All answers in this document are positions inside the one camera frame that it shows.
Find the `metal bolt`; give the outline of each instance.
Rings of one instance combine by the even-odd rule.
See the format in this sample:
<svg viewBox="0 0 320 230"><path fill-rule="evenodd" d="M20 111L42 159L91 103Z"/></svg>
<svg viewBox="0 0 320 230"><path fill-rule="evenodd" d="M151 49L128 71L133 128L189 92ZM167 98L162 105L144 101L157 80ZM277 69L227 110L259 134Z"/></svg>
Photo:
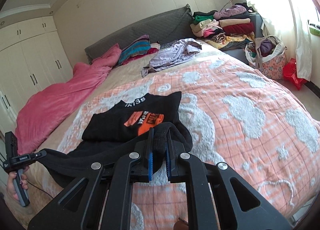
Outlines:
<svg viewBox="0 0 320 230"><path fill-rule="evenodd" d="M181 153L180 157L183 158L184 160L187 160L190 158L190 154L189 153Z"/></svg>
<svg viewBox="0 0 320 230"><path fill-rule="evenodd" d="M91 164L91 169L100 169L101 164L99 162L95 162Z"/></svg>
<svg viewBox="0 0 320 230"><path fill-rule="evenodd" d="M130 157L131 159L137 159L137 158L139 158L139 153L130 153L130 154L129 154L129 157Z"/></svg>
<svg viewBox="0 0 320 230"><path fill-rule="evenodd" d="M222 170L225 170L225 169L228 168L228 165L225 164L224 162L220 162L220 163L218 164L218 168L219 168L219 169L222 169Z"/></svg>

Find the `gray quilted headboard cover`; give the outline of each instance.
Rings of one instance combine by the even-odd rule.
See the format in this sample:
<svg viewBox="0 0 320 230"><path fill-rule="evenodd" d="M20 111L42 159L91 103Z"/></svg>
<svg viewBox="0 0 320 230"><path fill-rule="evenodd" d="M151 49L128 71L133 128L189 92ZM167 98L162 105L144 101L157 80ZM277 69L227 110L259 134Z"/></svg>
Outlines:
<svg viewBox="0 0 320 230"><path fill-rule="evenodd" d="M114 44L118 43L120 48L125 48L144 34L149 35L151 43L158 41L160 44L177 39L195 38L190 28L192 21L191 9L187 4L180 9L160 13L130 24L100 39L84 51L91 64L93 59L101 57Z"/></svg>

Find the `human hand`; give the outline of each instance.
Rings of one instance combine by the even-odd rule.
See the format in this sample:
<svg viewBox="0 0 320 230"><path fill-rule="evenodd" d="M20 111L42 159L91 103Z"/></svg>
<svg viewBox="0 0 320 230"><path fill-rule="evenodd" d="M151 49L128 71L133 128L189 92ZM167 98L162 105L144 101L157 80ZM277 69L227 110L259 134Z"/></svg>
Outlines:
<svg viewBox="0 0 320 230"><path fill-rule="evenodd" d="M29 169L29 166L26 166L23 172L26 172ZM13 185L13 180L17 177L17 173L12 171L9 173L8 181L7 181L7 190L10 196L12 196L15 200L19 201L18 195ZM28 181L27 176L25 174L21 175L20 184L22 185L23 189L28 189Z"/></svg>

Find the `blue striped pillow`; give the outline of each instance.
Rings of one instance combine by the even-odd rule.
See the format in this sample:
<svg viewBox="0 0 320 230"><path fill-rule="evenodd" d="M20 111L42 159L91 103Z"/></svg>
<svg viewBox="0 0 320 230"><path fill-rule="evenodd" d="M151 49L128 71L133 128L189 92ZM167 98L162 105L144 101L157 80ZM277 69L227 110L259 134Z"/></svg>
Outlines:
<svg viewBox="0 0 320 230"><path fill-rule="evenodd" d="M146 54L150 48L149 35L141 36L122 50L118 65L121 65L123 61L130 57Z"/></svg>

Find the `white curtain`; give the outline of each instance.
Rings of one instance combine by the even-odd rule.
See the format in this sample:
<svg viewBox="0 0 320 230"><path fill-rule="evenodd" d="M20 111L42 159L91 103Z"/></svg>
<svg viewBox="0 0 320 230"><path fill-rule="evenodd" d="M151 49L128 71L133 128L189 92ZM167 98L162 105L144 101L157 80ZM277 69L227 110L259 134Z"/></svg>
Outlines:
<svg viewBox="0 0 320 230"><path fill-rule="evenodd" d="M312 50L307 17L297 0L247 0L261 15L263 34L279 37L288 50L288 60L297 61L298 78L310 81Z"/></svg>

